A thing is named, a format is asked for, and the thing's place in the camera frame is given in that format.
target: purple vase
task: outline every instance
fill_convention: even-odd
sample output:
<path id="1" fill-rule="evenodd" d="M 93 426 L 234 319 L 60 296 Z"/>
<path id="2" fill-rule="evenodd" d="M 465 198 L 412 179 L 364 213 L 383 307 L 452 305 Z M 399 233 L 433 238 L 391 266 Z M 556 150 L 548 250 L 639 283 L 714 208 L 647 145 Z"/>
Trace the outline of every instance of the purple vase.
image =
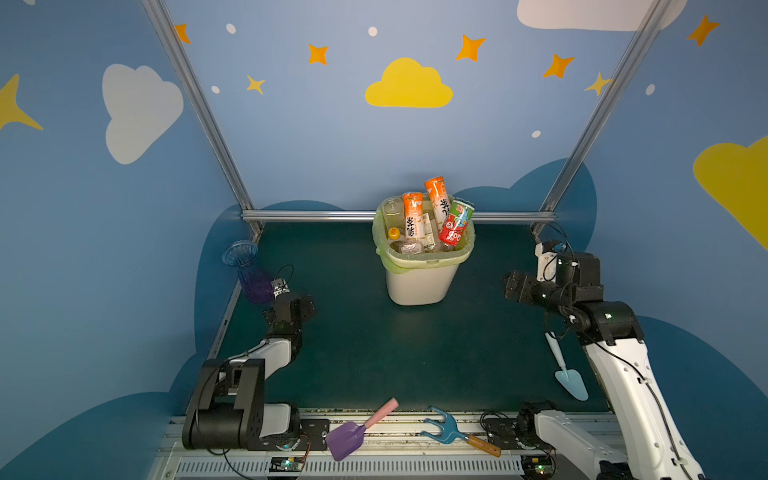
<path id="1" fill-rule="evenodd" d="M 259 266 L 259 247 L 254 242 L 241 240 L 230 245 L 221 256 L 222 261 L 237 268 L 240 286 L 249 302 L 269 303 L 272 294 L 272 276 Z"/>

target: white cloud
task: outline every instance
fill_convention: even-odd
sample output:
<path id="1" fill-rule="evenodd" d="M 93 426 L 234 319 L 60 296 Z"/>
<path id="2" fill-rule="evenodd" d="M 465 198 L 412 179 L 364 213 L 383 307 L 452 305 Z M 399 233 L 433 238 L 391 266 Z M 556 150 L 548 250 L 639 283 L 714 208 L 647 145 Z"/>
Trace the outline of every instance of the white cloud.
<path id="1" fill-rule="evenodd" d="M 666 28 L 687 0 L 672 0 L 661 19 Z M 518 18 L 532 28 L 635 31 L 653 0 L 520 0 Z"/>
<path id="2" fill-rule="evenodd" d="M 181 90 L 142 66 L 107 67 L 101 81 L 104 104 L 112 121 L 107 148 L 118 163 L 132 164 L 181 116 Z"/>

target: purple toy shovel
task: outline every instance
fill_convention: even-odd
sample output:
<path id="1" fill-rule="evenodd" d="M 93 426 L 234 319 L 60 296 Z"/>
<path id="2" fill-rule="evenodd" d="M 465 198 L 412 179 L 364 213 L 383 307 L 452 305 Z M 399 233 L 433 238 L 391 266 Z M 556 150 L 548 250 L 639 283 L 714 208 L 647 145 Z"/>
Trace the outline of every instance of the purple toy shovel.
<path id="1" fill-rule="evenodd" d="M 362 445 L 362 437 L 365 435 L 366 430 L 392 413 L 397 407 L 397 400 L 391 399 L 378 412 L 371 415 L 371 418 L 368 419 L 365 425 L 347 422 L 338 429 L 332 430 L 326 437 L 326 445 L 328 445 L 328 449 L 333 454 L 333 459 L 341 462 L 347 455 L 357 450 Z"/>

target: red can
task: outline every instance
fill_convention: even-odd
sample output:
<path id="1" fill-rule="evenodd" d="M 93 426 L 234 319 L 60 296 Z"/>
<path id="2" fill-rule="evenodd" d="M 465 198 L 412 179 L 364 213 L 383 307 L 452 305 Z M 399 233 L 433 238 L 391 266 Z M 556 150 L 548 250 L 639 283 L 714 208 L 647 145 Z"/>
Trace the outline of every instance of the red can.
<path id="1" fill-rule="evenodd" d="M 450 247 L 458 245 L 458 242 L 462 241 L 464 230 L 467 229 L 467 223 L 474 212 L 475 208 L 472 205 L 454 200 L 445 223 L 442 225 L 442 230 L 440 230 L 440 241 Z"/>

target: pink handle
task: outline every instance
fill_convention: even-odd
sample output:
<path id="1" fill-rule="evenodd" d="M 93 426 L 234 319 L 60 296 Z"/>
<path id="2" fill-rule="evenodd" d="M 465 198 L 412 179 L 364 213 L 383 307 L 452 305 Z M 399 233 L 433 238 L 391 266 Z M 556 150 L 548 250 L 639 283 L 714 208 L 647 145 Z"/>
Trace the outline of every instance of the pink handle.
<path id="1" fill-rule="evenodd" d="M 374 423 L 378 422 L 379 420 L 383 419 L 384 417 L 392 413 L 392 411 L 396 409 L 398 406 L 399 404 L 397 403 L 397 400 L 395 399 L 389 400 L 387 403 L 384 404 L 382 408 L 379 409 L 378 412 L 371 415 L 371 418 L 369 418 L 368 421 L 366 422 L 366 429 L 373 427 Z"/>

